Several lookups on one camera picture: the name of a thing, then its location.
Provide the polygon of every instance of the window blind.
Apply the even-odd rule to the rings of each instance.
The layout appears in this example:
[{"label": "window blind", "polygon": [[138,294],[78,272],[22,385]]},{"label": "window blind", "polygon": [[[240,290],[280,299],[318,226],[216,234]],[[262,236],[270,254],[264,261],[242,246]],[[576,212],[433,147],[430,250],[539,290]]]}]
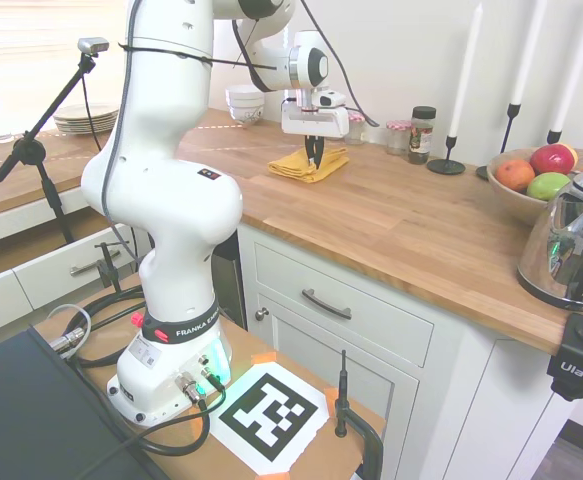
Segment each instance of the window blind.
[{"label": "window blind", "polygon": [[[120,102],[126,0],[0,0],[0,135],[30,129],[77,71],[81,37],[111,44],[86,76],[90,103]],[[78,86],[64,105],[83,103]]]}]

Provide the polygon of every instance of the camera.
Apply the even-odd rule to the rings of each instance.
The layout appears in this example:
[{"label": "camera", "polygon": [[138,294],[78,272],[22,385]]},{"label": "camera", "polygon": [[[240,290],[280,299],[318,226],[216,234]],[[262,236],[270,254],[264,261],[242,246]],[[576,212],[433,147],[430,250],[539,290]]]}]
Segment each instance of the camera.
[{"label": "camera", "polygon": [[78,40],[78,49],[85,55],[97,56],[109,49],[109,41],[102,37],[81,38]]}]

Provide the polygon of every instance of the white candle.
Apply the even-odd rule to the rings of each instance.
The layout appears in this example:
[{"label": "white candle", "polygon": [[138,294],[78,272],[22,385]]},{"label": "white candle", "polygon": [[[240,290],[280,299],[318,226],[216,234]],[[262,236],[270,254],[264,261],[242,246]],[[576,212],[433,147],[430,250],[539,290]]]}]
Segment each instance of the white candle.
[{"label": "white candle", "polygon": [[458,85],[458,93],[455,97],[453,118],[451,119],[451,128],[449,129],[450,137],[458,136],[458,127],[460,126],[462,107],[464,106],[464,98],[467,95],[469,77],[471,76],[471,68],[473,67],[473,57],[475,56],[475,49],[478,46],[478,37],[480,36],[481,26],[482,26],[482,4],[478,5],[478,7],[475,9],[475,12],[473,13],[471,31],[469,32],[469,42],[467,44],[467,50],[464,53],[464,64],[462,65],[460,84]]},{"label": "white candle", "polygon": [[540,30],[542,29],[542,21],[544,14],[547,11],[547,0],[536,0],[535,10],[533,11],[533,18],[527,34],[527,40],[524,45],[522,59],[520,61],[520,69],[518,70],[518,77],[515,81],[513,89],[513,97],[511,98],[512,105],[522,104],[522,95],[524,94],[524,87],[529,78],[529,71],[531,70],[531,63],[533,62],[533,55],[535,54],[536,46],[538,45],[538,38],[540,37]]},{"label": "white candle", "polygon": [[567,118],[567,113],[569,112],[569,107],[571,106],[571,100],[573,100],[573,94],[575,93],[575,87],[578,85],[578,80],[580,79],[580,73],[582,73],[583,67],[583,31],[580,41],[578,43],[578,50],[573,59],[573,64],[571,65],[571,72],[564,86],[564,91],[562,92],[562,99],[560,100],[560,106],[558,107],[558,113],[553,123],[553,132],[561,132],[564,127],[564,120]]}]

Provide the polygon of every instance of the stainless steel kettle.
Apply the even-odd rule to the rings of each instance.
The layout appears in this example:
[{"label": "stainless steel kettle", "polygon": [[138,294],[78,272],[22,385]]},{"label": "stainless steel kettle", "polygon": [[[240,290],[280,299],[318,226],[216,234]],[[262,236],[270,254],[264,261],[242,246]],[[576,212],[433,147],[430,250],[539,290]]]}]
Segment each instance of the stainless steel kettle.
[{"label": "stainless steel kettle", "polygon": [[518,280],[546,303],[583,312],[583,173],[558,192],[536,222]]}]

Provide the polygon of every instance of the yellow cloth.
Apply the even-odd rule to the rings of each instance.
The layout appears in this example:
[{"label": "yellow cloth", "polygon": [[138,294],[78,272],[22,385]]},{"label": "yellow cloth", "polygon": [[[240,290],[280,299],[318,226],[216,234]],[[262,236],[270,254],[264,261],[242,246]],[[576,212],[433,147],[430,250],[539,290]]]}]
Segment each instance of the yellow cloth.
[{"label": "yellow cloth", "polygon": [[316,168],[315,164],[309,163],[306,150],[298,150],[288,157],[269,163],[269,171],[305,183],[316,183],[349,163],[346,154],[346,148],[325,149],[320,168]]}]

